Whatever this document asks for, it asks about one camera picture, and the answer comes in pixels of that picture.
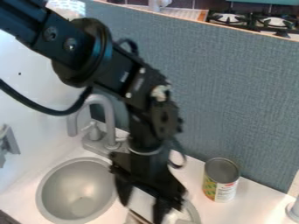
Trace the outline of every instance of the stainless steel sink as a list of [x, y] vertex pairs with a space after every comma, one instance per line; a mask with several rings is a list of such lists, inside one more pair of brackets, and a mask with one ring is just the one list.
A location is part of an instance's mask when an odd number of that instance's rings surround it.
[[67, 161], [45, 175], [37, 191], [38, 210], [51, 222], [86, 223], [105, 213], [116, 198], [108, 163], [97, 158]]

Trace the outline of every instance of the can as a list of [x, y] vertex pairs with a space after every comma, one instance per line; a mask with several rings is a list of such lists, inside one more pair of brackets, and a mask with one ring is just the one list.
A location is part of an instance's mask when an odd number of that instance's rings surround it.
[[215, 202], [232, 200], [237, 192], [240, 169], [233, 161], [216, 157], [205, 163], [203, 191]]

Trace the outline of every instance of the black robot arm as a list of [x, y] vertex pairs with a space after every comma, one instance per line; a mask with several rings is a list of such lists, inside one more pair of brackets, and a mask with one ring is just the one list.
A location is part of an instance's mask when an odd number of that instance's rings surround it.
[[55, 73], [72, 87], [94, 87], [125, 102], [130, 153], [110, 155], [124, 206], [134, 186], [156, 197], [155, 224], [173, 207], [180, 210], [185, 188], [168, 169], [165, 142], [181, 131], [170, 83], [134, 52], [113, 43], [109, 29], [93, 18], [62, 18], [42, 0], [0, 0], [0, 29], [52, 60]]

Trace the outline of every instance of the black cable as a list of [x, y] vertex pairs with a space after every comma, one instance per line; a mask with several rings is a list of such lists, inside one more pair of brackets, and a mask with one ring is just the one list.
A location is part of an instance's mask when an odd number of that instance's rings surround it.
[[134, 40], [129, 39], [129, 38], [121, 38], [120, 40], [118, 40], [116, 42], [116, 44], [119, 46], [121, 46], [123, 43], [127, 43], [129, 45], [129, 47], [131, 48], [131, 52], [134, 55], [139, 56], [138, 45]]
[[12, 97], [16, 101], [21, 102], [22, 104], [24, 104], [28, 108], [37, 110], [38, 112], [47, 114], [49, 116], [68, 116], [68, 115], [71, 115], [72, 113], [78, 111], [82, 107], [82, 105], [83, 105], [84, 101], [86, 100], [86, 98], [93, 92], [92, 87], [87, 87], [82, 92], [82, 94], [80, 95], [78, 100], [72, 105], [72, 107], [70, 107], [69, 109], [64, 110], [64, 111], [58, 111], [58, 110], [54, 110], [54, 109], [51, 109], [51, 108], [45, 108], [44, 106], [41, 106], [41, 105], [37, 104], [36, 102], [29, 100], [28, 98], [26, 98], [23, 95], [21, 95], [20, 93], [18, 93], [15, 89], [13, 89], [9, 85], [7, 85], [1, 79], [0, 79], [0, 89], [2, 89], [7, 95]]
[[171, 160], [168, 161], [169, 165], [174, 168], [174, 169], [181, 169], [187, 164], [187, 156], [186, 156], [186, 150], [182, 146], [182, 144], [175, 138], [172, 137], [170, 140], [166, 142], [166, 145], [170, 147], [170, 149], [177, 150], [182, 158], [183, 158], [183, 163], [182, 164], [175, 164]]

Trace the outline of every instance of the white countertop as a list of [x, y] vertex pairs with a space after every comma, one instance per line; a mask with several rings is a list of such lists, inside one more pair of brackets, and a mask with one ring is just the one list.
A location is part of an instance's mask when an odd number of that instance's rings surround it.
[[[50, 224], [38, 211], [35, 193], [41, 179], [56, 165], [73, 158], [102, 158], [83, 150], [80, 140], [66, 143], [61, 147], [70, 147], [65, 156], [45, 162], [44, 167], [26, 174], [10, 189], [0, 194], [0, 210], [22, 224]], [[172, 154], [175, 161], [177, 153]], [[182, 170], [172, 170], [173, 174], [189, 191], [189, 199], [198, 209], [203, 224], [294, 224], [285, 214], [288, 203], [295, 198], [277, 192], [264, 185], [241, 178], [236, 198], [228, 203], [215, 203], [201, 191], [204, 162], [188, 157], [187, 166]], [[88, 224], [123, 224], [128, 209], [117, 199], [107, 212]]]

